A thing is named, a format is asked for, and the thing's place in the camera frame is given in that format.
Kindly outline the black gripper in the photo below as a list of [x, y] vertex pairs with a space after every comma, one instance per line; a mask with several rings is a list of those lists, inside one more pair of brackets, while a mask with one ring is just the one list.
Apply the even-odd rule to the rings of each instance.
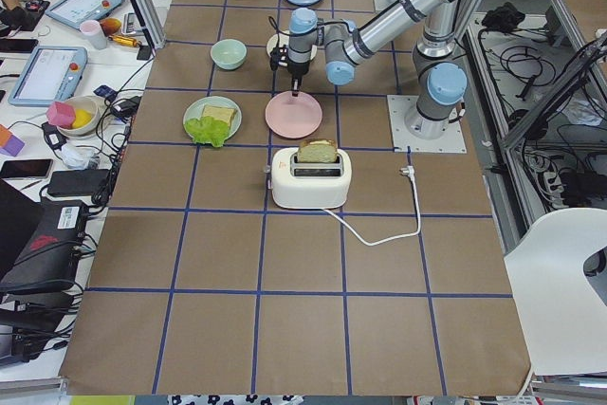
[[298, 97], [301, 90], [302, 77], [309, 71], [311, 61], [311, 50], [300, 52], [290, 45], [275, 46], [270, 50], [269, 65], [272, 71], [276, 71], [280, 64], [285, 67], [291, 75], [291, 94]]

